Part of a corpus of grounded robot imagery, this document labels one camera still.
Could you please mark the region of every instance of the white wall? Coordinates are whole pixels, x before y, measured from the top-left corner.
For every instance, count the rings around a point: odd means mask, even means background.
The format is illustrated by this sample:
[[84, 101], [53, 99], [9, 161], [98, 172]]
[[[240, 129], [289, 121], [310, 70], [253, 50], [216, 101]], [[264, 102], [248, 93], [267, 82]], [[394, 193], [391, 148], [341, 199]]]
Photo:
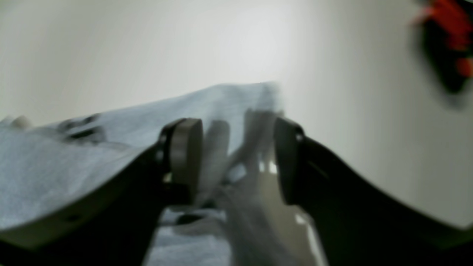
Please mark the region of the white wall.
[[373, 184], [473, 222], [473, 108], [434, 96], [409, 47], [413, 0], [31, 0], [0, 12], [0, 116], [38, 125], [275, 80], [287, 116]]

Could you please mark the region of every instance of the gray towel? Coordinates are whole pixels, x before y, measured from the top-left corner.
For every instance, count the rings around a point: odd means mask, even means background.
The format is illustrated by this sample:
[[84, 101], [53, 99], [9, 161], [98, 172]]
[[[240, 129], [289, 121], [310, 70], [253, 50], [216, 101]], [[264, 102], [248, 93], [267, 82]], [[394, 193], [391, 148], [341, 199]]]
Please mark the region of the gray towel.
[[[298, 265], [271, 230], [256, 186], [280, 112], [277, 90], [261, 83], [217, 85], [27, 131], [4, 121], [0, 230], [76, 200], [153, 144], [164, 125], [193, 117], [204, 127], [197, 203], [164, 211], [146, 265]], [[101, 131], [70, 138], [96, 127]]]

